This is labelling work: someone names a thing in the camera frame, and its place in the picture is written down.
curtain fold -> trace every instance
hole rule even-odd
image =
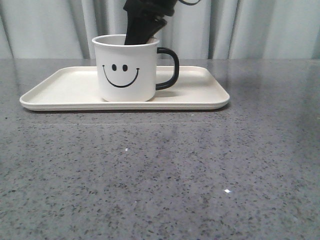
[[[0,58],[94,59],[92,38],[126,33],[125,2],[0,0]],[[181,59],[318,59],[319,13],[319,0],[178,2],[156,37]]]

black mug handle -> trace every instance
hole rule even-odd
[[[179,58],[174,51],[166,47],[158,47],[157,54],[168,54],[173,58],[173,61],[174,61],[174,72],[173,72],[172,78],[168,81],[156,84],[156,87],[155,87],[155,90],[167,89],[173,86],[178,80],[179,69],[180,69]]]

white mug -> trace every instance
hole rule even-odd
[[[103,35],[92,39],[101,97],[108,102],[150,100],[156,90],[171,87],[179,77],[179,59],[174,51],[158,47],[152,37],[147,44],[125,45],[125,34]],[[157,53],[174,60],[171,79],[156,84]]]

countertop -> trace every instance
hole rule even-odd
[[[230,94],[219,110],[19,103],[94,65],[0,60],[1,240],[320,239],[320,60],[182,60]]]

tray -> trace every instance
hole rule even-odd
[[[165,82],[172,74],[172,66],[158,66],[156,82]],[[149,101],[108,102],[99,96],[97,67],[74,66],[58,70],[21,96],[20,102],[32,111],[214,110],[229,99],[207,69],[181,66],[177,83],[156,91]]]

